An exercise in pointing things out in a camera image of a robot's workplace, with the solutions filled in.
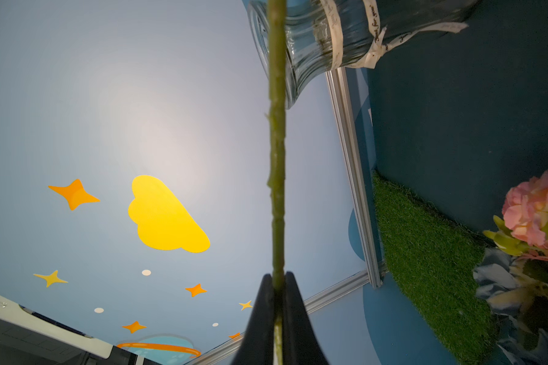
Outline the pink rose spray stem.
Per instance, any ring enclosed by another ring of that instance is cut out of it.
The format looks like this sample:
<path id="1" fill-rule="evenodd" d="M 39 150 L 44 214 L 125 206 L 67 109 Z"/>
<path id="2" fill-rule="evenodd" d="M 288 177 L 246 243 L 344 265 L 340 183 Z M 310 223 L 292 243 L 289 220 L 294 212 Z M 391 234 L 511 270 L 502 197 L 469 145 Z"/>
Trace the pink rose spray stem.
<path id="1" fill-rule="evenodd" d="M 285 178 L 286 178 L 286 20 L 285 1 L 268 1 L 269 129 L 272 203 L 272 284 L 275 292 L 274 353 L 283 364 L 283 289 L 285 286 Z"/>

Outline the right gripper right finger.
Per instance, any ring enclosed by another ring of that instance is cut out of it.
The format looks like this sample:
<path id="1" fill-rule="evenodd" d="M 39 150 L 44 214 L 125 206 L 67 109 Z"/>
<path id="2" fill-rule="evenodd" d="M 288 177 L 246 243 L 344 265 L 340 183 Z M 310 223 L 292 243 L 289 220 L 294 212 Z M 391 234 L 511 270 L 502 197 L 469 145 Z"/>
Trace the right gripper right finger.
<path id="1" fill-rule="evenodd" d="M 329 364 L 318 343 L 292 272 L 286 272 L 283 292 L 283 363 Z"/>

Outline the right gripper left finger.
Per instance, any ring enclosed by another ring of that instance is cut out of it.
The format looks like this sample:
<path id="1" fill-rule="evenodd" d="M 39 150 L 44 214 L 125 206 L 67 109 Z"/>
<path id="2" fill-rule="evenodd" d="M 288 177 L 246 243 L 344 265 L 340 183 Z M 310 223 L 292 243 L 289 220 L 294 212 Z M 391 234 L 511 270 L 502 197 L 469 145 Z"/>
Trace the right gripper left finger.
<path id="1" fill-rule="evenodd" d="M 264 275 L 254 310 L 233 365 L 272 365 L 274 354 L 275 291 L 272 276 Z"/>

